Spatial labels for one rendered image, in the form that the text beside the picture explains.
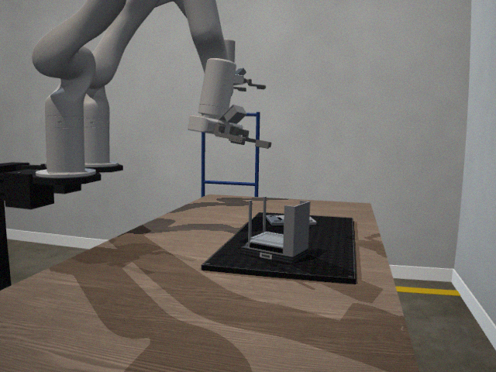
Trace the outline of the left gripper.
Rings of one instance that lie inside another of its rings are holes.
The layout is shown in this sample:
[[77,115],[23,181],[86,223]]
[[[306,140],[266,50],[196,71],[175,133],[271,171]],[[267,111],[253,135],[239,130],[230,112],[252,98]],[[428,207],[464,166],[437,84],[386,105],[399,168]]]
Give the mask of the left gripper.
[[[235,74],[233,85],[239,85],[245,83],[248,83],[249,86],[257,87],[257,89],[264,90],[266,88],[266,85],[252,84],[252,79],[245,79],[244,76]],[[233,87],[233,89],[238,89],[238,91],[246,91],[246,88]]]

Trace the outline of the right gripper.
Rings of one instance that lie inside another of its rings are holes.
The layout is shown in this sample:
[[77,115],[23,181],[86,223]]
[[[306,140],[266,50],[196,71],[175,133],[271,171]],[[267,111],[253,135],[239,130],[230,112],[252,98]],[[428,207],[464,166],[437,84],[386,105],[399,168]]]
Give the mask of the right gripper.
[[188,130],[202,132],[202,133],[211,133],[217,137],[229,139],[231,143],[236,143],[240,145],[245,145],[245,141],[247,141],[247,142],[255,143],[255,146],[258,147],[262,147],[266,149],[271,147],[271,142],[258,140],[258,139],[250,139],[249,130],[243,129],[243,125],[235,124],[227,121],[225,122],[224,120],[221,121],[221,119],[217,120],[215,119],[215,117],[211,117],[211,116],[204,115],[202,117],[202,115],[200,116],[190,115]]

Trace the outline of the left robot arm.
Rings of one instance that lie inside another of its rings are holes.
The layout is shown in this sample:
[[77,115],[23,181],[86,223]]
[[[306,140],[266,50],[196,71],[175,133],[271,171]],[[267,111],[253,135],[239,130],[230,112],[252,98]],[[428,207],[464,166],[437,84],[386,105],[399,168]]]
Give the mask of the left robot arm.
[[127,0],[93,51],[96,72],[84,98],[85,167],[119,165],[109,162],[109,102],[105,85],[113,79],[126,46],[146,17],[168,2],[175,2],[187,18],[183,0]]

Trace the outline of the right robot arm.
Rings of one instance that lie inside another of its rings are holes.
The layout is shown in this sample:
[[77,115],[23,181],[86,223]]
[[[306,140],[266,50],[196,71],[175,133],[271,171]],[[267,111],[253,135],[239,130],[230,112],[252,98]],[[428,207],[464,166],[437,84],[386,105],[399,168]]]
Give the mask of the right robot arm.
[[[241,106],[229,107],[236,64],[228,58],[216,0],[183,1],[205,73],[198,113],[237,124],[247,114]],[[47,170],[38,170],[37,177],[96,174],[84,165],[84,97],[96,70],[94,55],[84,45],[102,34],[125,4],[126,0],[87,0],[35,45],[34,67],[45,76],[60,78],[45,103]]]

